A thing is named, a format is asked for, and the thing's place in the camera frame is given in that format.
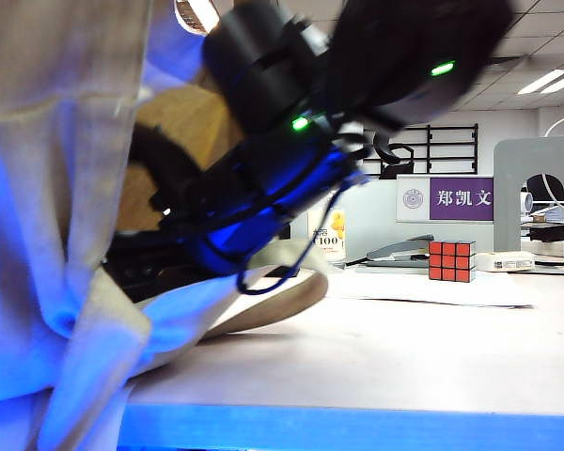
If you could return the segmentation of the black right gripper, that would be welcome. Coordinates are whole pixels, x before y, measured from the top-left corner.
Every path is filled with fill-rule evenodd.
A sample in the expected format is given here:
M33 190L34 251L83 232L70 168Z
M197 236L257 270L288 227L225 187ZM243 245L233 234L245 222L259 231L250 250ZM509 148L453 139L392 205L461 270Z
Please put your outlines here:
M135 124L131 161L149 172L149 199L200 233L187 246L198 265L216 274L239 272L286 224L342 184L361 181L359 160L371 146L361 135L246 140L203 174L160 127Z

